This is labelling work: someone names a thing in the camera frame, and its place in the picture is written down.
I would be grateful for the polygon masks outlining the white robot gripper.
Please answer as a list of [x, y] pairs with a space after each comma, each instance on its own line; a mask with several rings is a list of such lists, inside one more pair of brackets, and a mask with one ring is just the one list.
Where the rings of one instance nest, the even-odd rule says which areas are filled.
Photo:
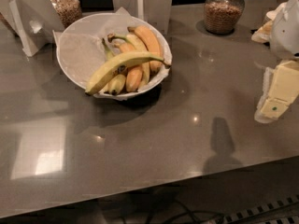
[[299, 0], [288, 0], [266, 13], [251, 40], [270, 42], [271, 51], [283, 59], [263, 74], [263, 95], [254, 118], [260, 123], [278, 120], [299, 96]]

